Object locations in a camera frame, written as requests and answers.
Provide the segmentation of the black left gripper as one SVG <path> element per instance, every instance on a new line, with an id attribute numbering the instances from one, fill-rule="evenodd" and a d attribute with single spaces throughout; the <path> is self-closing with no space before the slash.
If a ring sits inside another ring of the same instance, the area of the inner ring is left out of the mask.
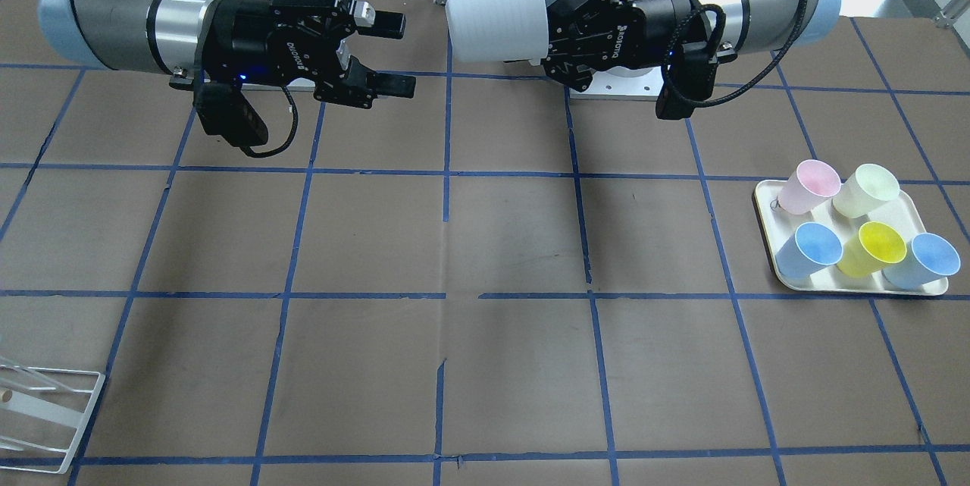
<path id="1" fill-rule="evenodd" d="M 546 76 L 585 91 L 596 72 L 659 67 L 699 0 L 555 0 L 546 9 Z"/>

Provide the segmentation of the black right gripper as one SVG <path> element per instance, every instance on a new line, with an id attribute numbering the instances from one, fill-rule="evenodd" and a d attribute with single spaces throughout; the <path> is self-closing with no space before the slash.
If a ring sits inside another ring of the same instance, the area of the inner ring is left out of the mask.
<path id="1" fill-rule="evenodd" d="M 311 80 L 319 102 L 370 109 L 384 96 L 413 98 L 416 78 L 365 67 L 344 40 L 402 39 L 405 27 L 405 14 L 357 0 L 216 0 L 201 68 L 236 88 Z"/>

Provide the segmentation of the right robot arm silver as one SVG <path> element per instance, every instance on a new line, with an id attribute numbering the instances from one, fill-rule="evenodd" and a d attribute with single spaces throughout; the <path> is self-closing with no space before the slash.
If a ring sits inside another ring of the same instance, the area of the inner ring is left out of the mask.
<path id="1" fill-rule="evenodd" d="M 39 0 L 39 26 L 64 58 L 166 74 L 197 106 L 246 106 L 246 84 L 311 80 L 315 98 L 370 108 L 412 98 L 415 79 L 382 74 L 351 55 L 353 34 L 401 38 L 405 17 L 364 0 Z"/>

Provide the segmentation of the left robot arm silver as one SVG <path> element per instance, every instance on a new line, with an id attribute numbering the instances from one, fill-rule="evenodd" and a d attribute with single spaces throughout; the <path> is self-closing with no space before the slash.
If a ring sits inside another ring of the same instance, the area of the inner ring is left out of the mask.
<path id="1" fill-rule="evenodd" d="M 841 0 L 545 0 L 540 65 L 572 91 L 597 74 L 659 69 L 661 94 L 708 103 L 717 68 L 739 54 L 786 53 L 819 40 Z"/>

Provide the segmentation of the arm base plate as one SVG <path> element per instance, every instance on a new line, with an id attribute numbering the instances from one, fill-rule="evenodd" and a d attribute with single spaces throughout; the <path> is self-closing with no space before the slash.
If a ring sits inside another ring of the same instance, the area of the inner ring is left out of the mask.
<path id="1" fill-rule="evenodd" d="M 571 100 L 648 100 L 655 102 L 659 97 L 664 79 L 661 68 L 649 67 L 627 69 L 610 68 L 609 71 L 596 71 L 591 84 L 585 91 L 571 91 Z"/>

